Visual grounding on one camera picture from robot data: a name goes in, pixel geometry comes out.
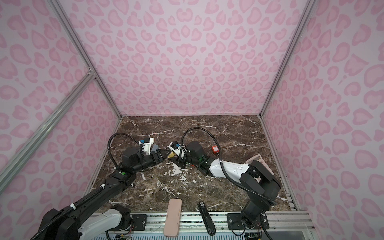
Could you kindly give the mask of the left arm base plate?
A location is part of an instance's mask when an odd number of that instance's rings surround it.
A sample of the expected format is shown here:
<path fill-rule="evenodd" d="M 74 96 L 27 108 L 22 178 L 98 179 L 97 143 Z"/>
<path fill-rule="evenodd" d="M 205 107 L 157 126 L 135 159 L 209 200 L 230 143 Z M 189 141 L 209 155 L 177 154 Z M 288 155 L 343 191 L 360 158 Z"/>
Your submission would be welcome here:
<path fill-rule="evenodd" d="M 144 231 L 147 224 L 148 215 L 133 214 L 123 218 L 123 226 L 119 227 L 121 231 Z"/>

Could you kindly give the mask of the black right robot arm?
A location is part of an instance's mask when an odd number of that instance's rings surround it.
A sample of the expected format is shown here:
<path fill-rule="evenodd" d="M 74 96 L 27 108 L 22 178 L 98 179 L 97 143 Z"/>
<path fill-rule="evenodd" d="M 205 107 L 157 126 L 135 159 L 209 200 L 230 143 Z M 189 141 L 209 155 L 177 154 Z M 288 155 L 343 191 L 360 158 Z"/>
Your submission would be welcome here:
<path fill-rule="evenodd" d="M 184 169 L 187 164 L 193 165 L 204 176 L 225 178 L 245 190 L 250 199 L 241 212 L 240 221 L 247 229 L 261 226 L 264 213 L 275 205 L 281 190 L 280 181 L 265 166 L 261 156 L 245 164 L 236 164 L 222 161 L 220 157 L 208 156 L 197 141 L 184 147 L 174 141 L 168 148 L 172 151 L 170 160 L 178 167 Z"/>

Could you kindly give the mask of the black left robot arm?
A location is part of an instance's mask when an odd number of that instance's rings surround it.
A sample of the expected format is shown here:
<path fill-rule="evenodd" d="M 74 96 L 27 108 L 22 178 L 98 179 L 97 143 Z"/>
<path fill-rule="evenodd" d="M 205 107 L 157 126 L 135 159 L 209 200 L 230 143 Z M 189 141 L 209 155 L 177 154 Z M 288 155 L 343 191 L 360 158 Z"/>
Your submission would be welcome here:
<path fill-rule="evenodd" d="M 32 240 L 79 240 L 86 236 L 81 233 L 82 225 L 91 215 L 111 198 L 125 191 L 139 173 L 162 163 L 170 154 L 169 149 L 156 149 L 149 154 L 142 147 L 129 147 L 122 155 L 117 169 L 95 190 L 60 211 L 48 211 Z"/>

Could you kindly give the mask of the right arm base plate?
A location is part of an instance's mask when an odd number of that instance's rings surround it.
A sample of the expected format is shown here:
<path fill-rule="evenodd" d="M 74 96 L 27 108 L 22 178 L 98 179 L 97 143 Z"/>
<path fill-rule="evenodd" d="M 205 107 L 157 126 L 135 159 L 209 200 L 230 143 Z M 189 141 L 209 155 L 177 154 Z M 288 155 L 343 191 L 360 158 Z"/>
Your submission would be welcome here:
<path fill-rule="evenodd" d="M 230 230 L 269 230 L 270 225 L 266 214 L 247 216 L 242 213 L 228 213 L 227 223 Z"/>

